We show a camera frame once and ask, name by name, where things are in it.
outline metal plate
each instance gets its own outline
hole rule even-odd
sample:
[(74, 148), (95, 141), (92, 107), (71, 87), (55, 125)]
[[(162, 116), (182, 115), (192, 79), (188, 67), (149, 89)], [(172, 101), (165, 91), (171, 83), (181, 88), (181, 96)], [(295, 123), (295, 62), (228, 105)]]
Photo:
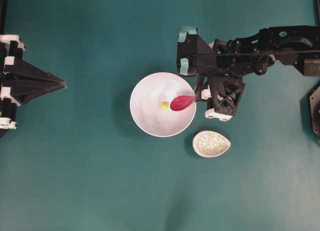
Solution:
[(312, 131), (320, 137), (320, 87), (309, 97), (312, 121)]

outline bowl rim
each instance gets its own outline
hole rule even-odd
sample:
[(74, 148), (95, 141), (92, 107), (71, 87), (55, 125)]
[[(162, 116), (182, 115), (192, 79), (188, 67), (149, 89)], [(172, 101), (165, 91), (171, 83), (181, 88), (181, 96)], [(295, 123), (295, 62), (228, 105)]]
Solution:
[(194, 106), (194, 110), (193, 110), (193, 114), (192, 114), (192, 118), (190, 119), (190, 122), (183, 128), (181, 129), (180, 131), (174, 133), (174, 134), (171, 134), (171, 135), (156, 135), (156, 134), (153, 134), (153, 133), (150, 133), (146, 130), (144, 130), (136, 121), (135, 117), (133, 116), (133, 111), (132, 111), (132, 94), (134, 93), (135, 89), (137, 88), (137, 86), (146, 78), (148, 78), (149, 76), (152, 76), (152, 75), (155, 75), (155, 74), (169, 74), (169, 75), (173, 75), (173, 76), (177, 76), (179, 77), (183, 82), (185, 82), (188, 87), (190, 88), (190, 90), (193, 92), (194, 90), (192, 89), (192, 87), (190, 86), (190, 84), (184, 80), (182, 77), (180, 77), (179, 75), (176, 75), (172, 72), (154, 72), (154, 73), (151, 73), (151, 74), (148, 74), (147, 76), (145, 76), (144, 78), (142, 78), (133, 88), (132, 92), (131, 92), (131, 95), (130, 95), (130, 101), (129, 101), (129, 106), (130, 106), (130, 113), (131, 113), (131, 117), (133, 119), (133, 121), (135, 122), (135, 124), (142, 130), (144, 131), (145, 133), (147, 133), (148, 135), (152, 135), (152, 136), (155, 136), (155, 137), (159, 137), (159, 138), (167, 138), (167, 137), (172, 137), (172, 136), (175, 136), (175, 135), (178, 135), (180, 134), (181, 132), (183, 132), (186, 128), (189, 127), (189, 125), (191, 124), (191, 122), (194, 120), (195, 118), (195, 115), (196, 115), (196, 111), (197, 111), (197, 103), (195, 102), (195, 106)]

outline teal tape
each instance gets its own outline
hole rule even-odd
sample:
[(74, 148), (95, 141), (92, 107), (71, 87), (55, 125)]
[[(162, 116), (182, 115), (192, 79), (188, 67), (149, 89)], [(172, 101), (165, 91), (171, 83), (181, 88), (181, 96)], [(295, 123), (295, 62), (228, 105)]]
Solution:
[(187, 58), (182, 58), (180, 59), (180, 75), (187, 76), (188, 74), (188, 69), (189, 69), (189, 60)]
[(187, 26), (182, 27), (182, 29), (179, 33), (179, 36), (178, 36), (178, 42), (183, 43), (184, 41), (186, 41), (187, 34), (196, 35), (197, 28), (196, 27), (187, 27)]

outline white bowl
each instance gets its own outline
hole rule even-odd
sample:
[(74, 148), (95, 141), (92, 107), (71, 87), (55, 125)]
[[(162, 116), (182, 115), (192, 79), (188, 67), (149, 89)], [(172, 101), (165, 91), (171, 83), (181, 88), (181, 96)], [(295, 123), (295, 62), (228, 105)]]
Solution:
[(162, 108), (163, 102), (170, 103), (180, 95), (195, 94), (183, 78), (173, 73), (156, 72), (140, 80), (130, 97), (130, 112), (136, 125), (157, 137), (181, 133), (194, 119), (197, 104), (178, 112)]

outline speckled dish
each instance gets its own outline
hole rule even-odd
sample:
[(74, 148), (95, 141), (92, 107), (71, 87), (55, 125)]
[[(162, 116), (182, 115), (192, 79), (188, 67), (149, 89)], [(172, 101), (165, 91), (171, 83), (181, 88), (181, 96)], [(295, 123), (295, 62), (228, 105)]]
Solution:
[(213, 158), (225, 153), (231, 147), (231, 142), (220, 133), (205, 130), (194, 136), (192, 146), (198, 155)]

